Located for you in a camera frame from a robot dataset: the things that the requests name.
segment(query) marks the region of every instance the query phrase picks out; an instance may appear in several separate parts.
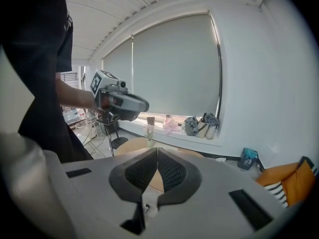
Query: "black slot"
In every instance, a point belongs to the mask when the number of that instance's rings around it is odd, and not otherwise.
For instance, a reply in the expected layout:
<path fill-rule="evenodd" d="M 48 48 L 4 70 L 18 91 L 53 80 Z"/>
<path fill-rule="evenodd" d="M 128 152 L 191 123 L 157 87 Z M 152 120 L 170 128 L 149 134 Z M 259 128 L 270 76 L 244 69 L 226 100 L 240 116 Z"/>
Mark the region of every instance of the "black slot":
<path fill-rule="evenodd" d="M 87 174 L 87 173 L 91 173 L 92 171 L 89 168 L 82 168 L 79 170 L 74 170 L 74 171 L 70 171 L 70 172 L 66 172 L 66 175 L 69 178 L 73 178 L 73 177 L 77 177 L 83 174 Z"/>
<path fill-rule="evenodd" d="M 256 231 L 273 220 L 244 190 L 235 190 L 229 195 Z"/>

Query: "gray fabric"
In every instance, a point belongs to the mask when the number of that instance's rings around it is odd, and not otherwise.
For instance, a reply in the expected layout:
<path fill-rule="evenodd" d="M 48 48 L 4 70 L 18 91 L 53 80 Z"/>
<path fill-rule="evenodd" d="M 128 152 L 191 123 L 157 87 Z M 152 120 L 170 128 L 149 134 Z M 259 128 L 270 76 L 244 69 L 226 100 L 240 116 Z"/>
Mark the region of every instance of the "gray fabric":
<path fill-rule="evenodd" d="M 216 118 L 212 113 L 204 114 L 203 120 L 203 122 L 208 123 L 209 126 L 216 126 L 216 128 L 219 126 L 218 118 Z"/>
<path fill-rule="evenodd" d="M 196 117 L 188 117 L 185 119 L 185 131 L 187 135 L 197 135 L 198 134 L 198 126 L 197 126 Z"/>

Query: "gray plastic device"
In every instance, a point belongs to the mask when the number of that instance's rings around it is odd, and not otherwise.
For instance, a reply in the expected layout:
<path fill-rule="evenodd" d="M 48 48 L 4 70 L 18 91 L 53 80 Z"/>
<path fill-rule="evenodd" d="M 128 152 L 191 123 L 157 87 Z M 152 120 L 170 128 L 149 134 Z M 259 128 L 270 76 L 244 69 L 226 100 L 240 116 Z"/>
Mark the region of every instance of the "gray plastic device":
<path fill-rule="evenodd" d="M 125 81 L 106 71 L 96 70 L 90 89 L 97 107 L 108 114 L 103 121 L 106 125 L 117 120 L 133 121 L 150 107 L 145 99 L 129 93 Z M 102 107 L 105 98 L 110 103 L 107 110 Z"/>
<path fill-rule="evenodd" d="M 0 134 L 0 152 L 11 199 L 51 238 L 266 239 L 296 211 L 233 167 L 175 150 L 61 164 L 30 139 Z M 156 170 L 164 193 L 145 227 L 142 193 Z"/>

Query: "gray bag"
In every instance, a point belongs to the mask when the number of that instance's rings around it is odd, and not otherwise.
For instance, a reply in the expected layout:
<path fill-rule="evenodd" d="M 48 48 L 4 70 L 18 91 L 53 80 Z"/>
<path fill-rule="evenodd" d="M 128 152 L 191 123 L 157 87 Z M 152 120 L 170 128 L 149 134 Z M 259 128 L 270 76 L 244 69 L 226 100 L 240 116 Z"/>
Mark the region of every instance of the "gray bag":
<path fill-rule="evenodd" d="M 198 134 L 198 120 L 196 117 L 188 117 L 185 119 L 185 132 L 187 135 L 197 135 Z"/>

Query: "orange chair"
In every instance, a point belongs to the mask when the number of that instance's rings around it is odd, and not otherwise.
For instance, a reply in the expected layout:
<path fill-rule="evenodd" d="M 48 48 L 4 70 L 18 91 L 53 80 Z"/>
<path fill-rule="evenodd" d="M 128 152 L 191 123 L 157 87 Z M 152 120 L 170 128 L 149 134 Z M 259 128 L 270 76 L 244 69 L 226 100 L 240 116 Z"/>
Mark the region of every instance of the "orange chair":
<path fill-rule="evenodd" d="M 281 182 L 288 205 L 293 205 L 307 198 L 316 183 L 317 171 L 314 164 L 302 157 L 299 163 L 281 165 L 266 169 L 256 180 L 262 186 Z"/>

